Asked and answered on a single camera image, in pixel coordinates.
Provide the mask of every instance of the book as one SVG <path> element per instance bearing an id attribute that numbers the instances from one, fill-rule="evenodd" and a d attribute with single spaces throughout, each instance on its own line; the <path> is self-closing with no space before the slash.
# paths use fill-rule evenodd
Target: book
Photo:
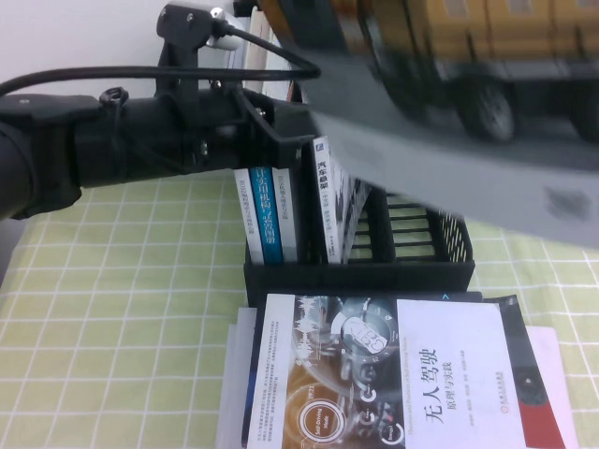
<path id="1" fill-rule="evenodd" d="M 335 158 L 326 136 L 315 139 L 313 148 L 326 261 L 344 264 L 349 260 L 371 187 L 349 176 Z"/>
<path id="2" fill-rule="evenodd" d="M 563 447 L 578 449 L 577 431 L 572 417 L 558 334 L 553 327 L 526 326 L 526 331 L 547 389 L 549 403 L 562 433 Z"/>
<path id="3" fill-rule="evenodd" d="M 237 324 L 229 327 L 216 449 L 241 449 L 255 325 L 256 309 L 241 308 L 238 310 Z"/>
<path id="4" fill-rule="evenodd" d="M 262 11 L 256 7 L 249 21 L 249 32 L 268 39 L 271 29 Z M 234 68 L 264 69 L 267 52 L 256 44 L 245 44 L 229 59 Z M 246 89 L 262 92 L 263 81 L 247 80 Z M 276 208 L 275 185 L 268 167 L 235 170 L 250 258 L 255 264 L 283 263 L 281 231 Z"/>
<path id="5" fill-rule="evenodd" d="M 249 18 L 239 18 L 239 21 L 245 29 L 249 28 Z M 247 42 L 243 41 L 241 47 L 228 53 L 226 63 L 227 68 L 244 67 L 247 47 Z M 241 217 L 245 228 L 245 237 L 247 239 L 250 259 L 254 264 L 263 265 L 264 254 L 262 252 L 262 238 L 260 237 L 260 229 L 258 226 L 256 203 L 254 201 L 254 191 L 252 190 L 250 171 L 246 168 L 233 171 L 235 183 L 237 184 L 237 193 L 240 198 Z"/>
<path id="6" fill-rule="evenodd" d="M 252 180 L 252 191 L 256 203 L 264 263 L 282 264 L 283 250 L 274 199 L 272 170 L 267 167 L 250 168 L 250 179 Z"/>
<path id="7" fill-rule="evenodd" d="M 254 311 L 250 309 L 240 309 L 244 311 Z M 578 441 L 574 420 L 572 418 L 572 407 L 568 396 L 568 388 L 565 381 L 565 372 L 563 370 L 562 356 L 560 353 L 560 344 L 558 343 L 557 333 L 552 327 L 526 326 L 526 330 L 533 347 L 534 356 L 541 376 L 547 388 L 549 401 L 553 405 L 556 414 L 558 426 L 562 433 L 564 447 L 568 449 L 578 449 Z M 243 326 L 237 330 L 237 341 L 251 341 L 254 337 L 254 328 Z M 242 394 L 231 393 L 231 385 L 242 385 L 247 381 L 240 373 L 247 373 L 250 370 L 249 357 L 238 361 L 234 368 L 228 364 L 229 356 L 236 353 L 235 344 L 231 345 L 231 336 L 226 349 L 225 377 L 223 380 L 223 390 L 221 395 L 221 408 L 219 412 L 217 444 L 216 449 L 242 448 L 242 444 L 237 438 L 241 434 L 238 429 L 240 419 L 235 419 L 233 413 L 238 413 L 243 408 L 243 402 L 246 399 L 245 390 Z"/>
<path id="8" fill-rule="evenodd" d="M 269 31 L 269 42 L 277 47 L 281 46 L 272 29 Z M 270 51 L 266 57 L 265 68 L 267 70 L 290 70 L 291 64 L 281 56 Z M 262 94 L 279 101 L 291 101 L 292 82 L 265 81 L 262 84 Z M 286 263 L 299 262 L 301 246 L 301 223 L 298 199 L 298 195 L 301 192 L 299 188 L 299 170 L 297 167 L 295 169 L 273 168 L 272 177 L 274 179 L 277 217 L 281 231 L 283 259 Z"/>
<path id="9" fill-rule="evenodd" d="M 245 228 L 245 237 L 250 252 L 252 263 L 263 265 L 264 253 L 262 251 L 262 238 L 257 219 L 256 203 L 250 171 L 247 169 L 234 170 L 237 193 L 240 197 L 241 216 Z"/>
<path id="10" fill-rule="evenodd" d="M 517 300 L 481 298 L 269 296 L 247 447 L 566 447 Z"/>
<path id="11" fill-rule="evenodd" d="M 478 301 L 478 302 L 480 302 L 483 300 L 482 295 L 477 292 L 421 294 L 421 295 L 412 294 L 409 297 L 413 298 L 413 299 L 428 298 L 428 299 L 443 300 L 443 301 L 453 300 L 453 301 L 472 301 L 472 302 Z M 252 354 L 252 364 L 251 364 L 251 368 L 250 368 L 250 372 L 252 374 L 250 376 L 250 381 L 249 381 L 248 387 L 247 387 L 248 401 L 249 401 L 249 398 L 252 398 L 254 396 L 254 390 L 256 388 L 255 379 L 257 377 L 263 325 L 264 325 L 264 311 L 261 311 L 260 315 L 258 316 L 258 321 L 256 323 L 254 350 L 253 350 L 253 354 Z M 251 415 L 249 413 L 246 414 L 244 422 L 243 422 L 242 442 L 244 445 L 247 445 L 248 434 L 249 434 L 249 429 L 250 429 L 250 418 L 251 418 Z"/>

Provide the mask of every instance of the black cable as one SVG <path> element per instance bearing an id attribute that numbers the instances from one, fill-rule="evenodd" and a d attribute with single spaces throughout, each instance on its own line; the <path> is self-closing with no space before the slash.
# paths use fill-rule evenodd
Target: black cable
<path id="1" fill-rule="evenodd" d="M 285 81 L 310 80 L 320 76 L 320 69 L 292 53 L 273 45 L 266 40 L 231 26 L 226 21 L 214 21 L 214 31 L 220 36 L 232 35 L 252 42 L 263 49 L 272 51 L 289 63 L 304 67 L 292 70 L 245 70 L 229 68 L 178 68 L 152 66 L 105 66 L 76 67 L 47 70 L 23 75 L 0 84 L 0 97 L 27 87 L 56 81 L 107 80 L 107 79 L 175 79 L 175 80 L 220 80 L 220 81 Z"/>
<path id="2" fill-rule="evenodd" d="M 305 74 L 305 78 L 302 77 L 303 80 L 309 80 L 320 77 L 320 68 L 318 68 L 317 65 L 314 65 L 310 61 L 303 59 L 294 52 L 282 49 L 281 47 L 271 44 L 269 41 L 264 40 L 261 37 L 240 30 L 239 28 L 235 28 L 226 21 L 215 21 L 213 30 L 217 35 L 220 31 L 220 26 L 225 26 L 225 29 L 223 31 L 225 31 L 227 35 L 240 37 L 243 40 L 247 40 L 252 44 L 256 44 L 258 47 L 261 47 L 267 51 L 276 54 L 277 56 L 281 56 L 283 59 L 287 60 L 292 65 L 303 67 L 301 70 L 289 70 L 287 73 L 300 72 L 301 74 Z M 299 80 L 299 78 L 288 78 L 286 80 Z"/>

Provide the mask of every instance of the book title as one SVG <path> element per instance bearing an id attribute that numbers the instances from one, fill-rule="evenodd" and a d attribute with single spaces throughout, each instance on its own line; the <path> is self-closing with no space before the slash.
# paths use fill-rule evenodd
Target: book title
<path id="1" fill-rule="evenodd" d="M 422 373 L 420 380 L 426 385 L 422 396 L 429 399 L 428 405 L 424 406 L 426 420 L 430 423 L 444 424 L 444 406 L 446 410 L 457 410 L 451 362 L 443 363 L 440 365 L 442 370 L 439 370 L 437 368 L 438 358 L 436 349 L 432 351 L 422 349 L 418 354 L 420 355 L 420 371 Z"/>
<path id="2" fill-rule="evenodd" d="M 316 150 L 322 151 L 323 149 L 323 145 L 319 144 L 316 145 Z M 318 188 L 320 189 L 321 192 L 321 198 L 322 198 L 322 211 L 323 211 L 323 221 L 324 221 L 324 226 L 325 226 L 325 230 L 329 233 L 329 238 L 331 240 L 334 239 L 334 237 L 332 236 L 332 234 L 330 234 L 330 232 L 332 231 L 333 228 L 333 221 L 332 218 L 330 216 L 330 198 L 329 198 L 329 170 L 327 168 L 327 162 L 326 161 L 321 161 L 318 162 L 318 164 L 316 165 L 316 176 L 318 178 Z M 334 241 L 332 241 L 329 245 L 329 256 L 334 255 Z"/>
<path id="3" fill-rule="evenodd" d="M 247 186 L 245 185 L 245 181 L 240 181 L 240 190 L 241 190 L 241 203 L 243 205 L 243 211 L 245 216 L 245 224 L 247 225 L 247 233 L 253 236 L 256 233 L 256 228 L 254 227 L 254 220 L 252 220 L 252 215 L 250 215 L 250 197 L 248 196 Z"/>
<path id="4" fill-rule="evenodd" d="M 258 193 L 260 195 L 260 209 L 264 217 L 264 236 L 266 242 L 272 245 L 276 242 L 276 235 L 272 222 L 272 204 L 270 202 L 269 182 L 266 177 L 266 171 L 259 169 L 257 171 Z"/>

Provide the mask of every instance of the green grid tablecloth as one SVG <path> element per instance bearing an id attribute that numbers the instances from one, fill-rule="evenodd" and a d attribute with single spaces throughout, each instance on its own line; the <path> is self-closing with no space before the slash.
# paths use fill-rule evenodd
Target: green grid tablecloth
<path id="1" fill-rule="evenodd" d="M 469 230 L 472 289 L 557 328 L 580 445 L 599 447 L 599 253 Z M 228 172 L 34 219 L 0 290 L 0 447 L 213 447 L 243 258 Z"/>

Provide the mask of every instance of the robotic arm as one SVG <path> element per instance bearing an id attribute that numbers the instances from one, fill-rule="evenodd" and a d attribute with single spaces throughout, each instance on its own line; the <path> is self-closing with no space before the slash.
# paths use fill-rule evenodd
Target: robotic arm
<path id="1" fill-rule="evenodd" d="M 318 70 L 237 30 L 222 15 L 220 8 L 166 6 L 157 26 L 165 39 L 158 67 L 56 70 L 0 85 L 0 219 L 67 208 L 80 198 L 81 187 L 223 168 L 290 167 L 315 135 L 307 111 L 244 90 L 239 80 L 310 78 Z M 198 70 L 198 48 L 232 35 L 252 39 L 303 69 Z M 106 91 L 99 101 L 5 95 L 50 80 L 121 76 L 156 78 L 155 96 L 129 99 L 122 88 Z M 198 90 L 197 79 L 207 77 L 211 88 Z"/>

